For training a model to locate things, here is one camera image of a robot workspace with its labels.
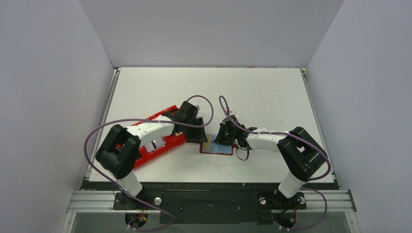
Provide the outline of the red leather card holder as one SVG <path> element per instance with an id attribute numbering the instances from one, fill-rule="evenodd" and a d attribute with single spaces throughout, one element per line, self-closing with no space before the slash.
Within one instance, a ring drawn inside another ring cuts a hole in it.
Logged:
<path id="1" fill-rule="evenodd" d="M 215 133 L 210 133 L 211 138 L 213 140 L 211 150 L 210 151 L 203 151 L 203 143 L 200 144 L 200 149 L 199 152 L 203 154 L 216 154 L 216 155 L 233 155 L 233 147 L 232 146 L 224 146 L 224 145 L 218 145 L 214 143 L 214 139 L 217 134 Z"/>

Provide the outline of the yellow credit card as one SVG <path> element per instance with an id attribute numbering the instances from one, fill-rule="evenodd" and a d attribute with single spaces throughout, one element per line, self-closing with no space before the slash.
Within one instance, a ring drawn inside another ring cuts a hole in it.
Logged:
<path id="1" fill-rule="evenodd" d="M 211 138 L 211 134 L 209 133 L 206 134 L 206 137 L 207 141 L 203 143 L 203 151 L 210 151 L 213 140 Z"/>

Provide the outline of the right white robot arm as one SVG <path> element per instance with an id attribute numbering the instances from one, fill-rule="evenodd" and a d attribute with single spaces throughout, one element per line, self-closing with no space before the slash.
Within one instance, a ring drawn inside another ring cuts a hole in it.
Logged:
<path id="1" fill-rule="evenodd" d="M 276 133 L 257 127 L 246 128 L 234 115 L 230 115 L 220 123 L 214 142 L 239 149 L 280 153 L 289 169 L 274 194 L 274 201 L 280 207 L 291 204 L 301 187 L 327 163 L 325 151 L 302 127 Z"/>

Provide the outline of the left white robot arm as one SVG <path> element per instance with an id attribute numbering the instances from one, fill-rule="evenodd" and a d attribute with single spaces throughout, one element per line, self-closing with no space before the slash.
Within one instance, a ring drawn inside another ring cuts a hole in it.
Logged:
<path id="1" fill-rule="evenodd" d="M 206 142 L 204 120 L 198 116 L 199 109 L 184 101 L 179 108 L 157 114 L 137 125 L 123 127 L 114 125 L 100 145 L 96 160 L 114 178 L 120 187 L 128 192 L 126 203 L 134 209 L 144 205 L 142 184 L 133 169 L 135 162 L 142 159 L 140 148 L 157 139 L 180 133 L 188 143 Z"/>

